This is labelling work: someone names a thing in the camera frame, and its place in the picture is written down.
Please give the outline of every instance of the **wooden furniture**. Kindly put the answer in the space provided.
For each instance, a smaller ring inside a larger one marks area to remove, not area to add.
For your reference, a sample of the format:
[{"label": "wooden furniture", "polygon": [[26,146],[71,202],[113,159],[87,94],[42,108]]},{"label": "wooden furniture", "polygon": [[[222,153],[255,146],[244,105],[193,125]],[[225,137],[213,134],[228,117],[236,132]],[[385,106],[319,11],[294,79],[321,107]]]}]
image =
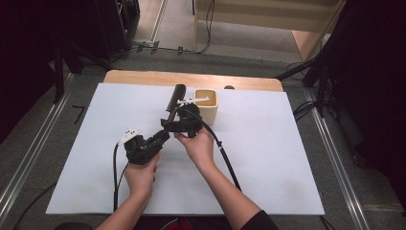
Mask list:
[{"label": "wooden furniture", "polygon": [[177,83],[188,87],[224,88],[231,85],[235,89],[267,90],[282,92],[282,84],[275,79],[244,78],[218,75],[199,75],[154,71],[121,71],[107,72],[105,83],[131,83],[172,86]]},{"label": "wooden furniture", "polygon": [[[197,21],[206,20],[212,0],[196,0],[194,49]],[[343,0],[216,0],[213,21],[292,30],[302,59],[311,58],[343,9]]]}]

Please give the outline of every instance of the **white paper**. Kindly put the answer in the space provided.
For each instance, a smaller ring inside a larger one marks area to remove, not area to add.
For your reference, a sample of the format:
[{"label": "white paper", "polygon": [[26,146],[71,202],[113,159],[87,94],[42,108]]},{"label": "white paper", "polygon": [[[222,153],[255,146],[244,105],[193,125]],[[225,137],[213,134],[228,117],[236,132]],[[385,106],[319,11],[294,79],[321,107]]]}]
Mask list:
[{"label": "white paper", "polygon": [[[113,211],[113,149],[128,128],[145,138],[158,130],[174,87],[99,84],[66,161],[47,214]],[[188,88],[185,98],[192,98]],[[231,161],[242,191],[269,215],[323,215],[324,209],[285,93],[218,89],[211,128]],[[145,214],[222,215],[207,183],[183,146],[164,144]],[[221,153],[214,160],[231,180]],[[118,149],[120,176],[126,164]],[[119,204],[128,196],[123,179]]]}]

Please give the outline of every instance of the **cable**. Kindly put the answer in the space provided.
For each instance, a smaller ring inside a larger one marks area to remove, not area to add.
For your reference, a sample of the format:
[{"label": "cable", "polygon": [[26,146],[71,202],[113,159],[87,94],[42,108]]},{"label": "cable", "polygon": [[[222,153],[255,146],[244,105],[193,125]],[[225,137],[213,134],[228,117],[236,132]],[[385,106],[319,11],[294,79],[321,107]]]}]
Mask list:
[{"label": "cable", "polygon": [[[287,71],[287,69],[291,66],[291,65],[293,65],[293,64],[303,64],[303,62],[292,62],[292,63],[290,63],[290,64],[288,64],[287,66],[286,66],[286,68],[284,69],[284,71]],[[292,79],[292,80],[294,80],[294,81],[301,81],[300,79],[295,79],[295,78],[293,78],[292,76],[289,76],[289,78],[290,79]]]},{"label": "cable", "polygon": [[[209,19],[209,12],[210,9],[212,9],[212,15],[210,18],[210,25],[208,24],[208,19]],[[207,14],[206,14],[206,30],[207,30],[207,42],[206,42],[206,46],[203,48],[203,50],[197,52],[197,54],[202,54],[204,52],[206,52],[209,47],[210,47],[210,43],[212,42],[212,22],[213,22],[213,15],[214,15],[214,0],[212,1],[212,3],[210,4],[208,10],[207,10]]]},{"label": "cable", "polygon": [[40,195],[38,195],[31,203],[30,205],[28,205],[28,207],[24,210],[23,214],[21,214],[20,218],[18,219],[17,223],[14,225],[14,227],[12,228],[13,230],[17,230],[20,228],[20,224],[21,221],[23,220],[23,218],[25,217],[25,215],[28,213],[28,211],[34,206],[34,204],[40,199],[42,198],[46,193],[48,193],[49,191],[51,191],[55,186],[56,186],[57,182],[55,182],[54,184],[52,184],[50,187],[48,187],[47,189],[45,189]]},{"label": "cable", "polygon": [[325,217],[323,217],[323,216],[319,216],[319,217],[322,220],[322,223],[327,230],[335,230],[334,226],[332,226],[332,224],[330,222],[328,222]]},{"label": "cable", "polygon": [[[324,101],[323,105],[329,105],[330,101]],[[318,103],[314,101],[305,102],[299,105],[294,111],[295,121],[301,120],[312,108],[317,107]]]},{"label": "cable", "polygon": [[116,147],[114,148],[113,152],[113,174],[114,174],[114,199],[113,199],[113,211],[117,210],[118,202],[119,202],[119,186],[117,184],[117,163],[116,163],[116,158],[117,158],[117,148],[119,147],[119,144],[116,144]]},{"label": "cable", "polygon": [[123,175],[124,175],[124,172],[125,172],[127,166],[128,166],[128,163],[125,165],[125,167],[123,169],[123,172],[122,172],[122,175],[120,176],[119,184],[117,185],[117,191],[119,191],[120,184],[122,183]]},{"label": "cable", "polygon": [[210,134],[212,134],[212,136],[215,139],[215,142],[217,143],[218,149],[220,150],[221,155],[224,158],[224,161],[225,161],[225,163],[227,165],[227,168],[228,168],[228,170],[230,172],[230,175],[233,178],[234,184],[241,191],[241,187],[239,186],[236,174],[234,173],[233,167],[232,167],[232,165],[230,163],[230,160],[229,160],[229,158],[228,158],[228,156],[226,154],[226,151],[224,150],[224,148],[222,146],[222,143],[217,139],[217,136],[214,134],[213,130],[202,119],[197,117],[194,113],[190,112],[189,110],[183,109],[181,107],[177,108],[177,110],[185,111],[185,112],[189,113],[190,115],[192,115],[193,118],[197,119],[203,125],[203,127],[205,127],[210,132]]}]

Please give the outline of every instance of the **cup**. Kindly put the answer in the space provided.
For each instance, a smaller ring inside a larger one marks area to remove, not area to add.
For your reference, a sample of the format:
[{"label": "cup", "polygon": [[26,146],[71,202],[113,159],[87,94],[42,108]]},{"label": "cup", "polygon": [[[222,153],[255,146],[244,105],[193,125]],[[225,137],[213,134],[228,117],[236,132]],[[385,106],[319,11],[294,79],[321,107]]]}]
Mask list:
[{"label": "cup", "polygon": [[196,89],[194,90],[194,97],[196,99],[209,97],[208,101],[196,102],[196,105],[199,107],[203,122],[207,125],[212,125],[218,108],[217,93],[213,89]]}]

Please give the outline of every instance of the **black sleeve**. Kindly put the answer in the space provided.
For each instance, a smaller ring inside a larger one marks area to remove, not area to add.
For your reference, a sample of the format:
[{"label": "black sleeve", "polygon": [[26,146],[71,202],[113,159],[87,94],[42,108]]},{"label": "black sleeve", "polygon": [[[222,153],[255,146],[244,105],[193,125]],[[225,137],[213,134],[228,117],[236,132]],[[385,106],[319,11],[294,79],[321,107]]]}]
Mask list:
[{"label": "black sleeve", "polygon": [[272,221],[271,218],[261,210],[255,214],[247,223],[241,228],[241,230],[278,230],[278,226]]}]

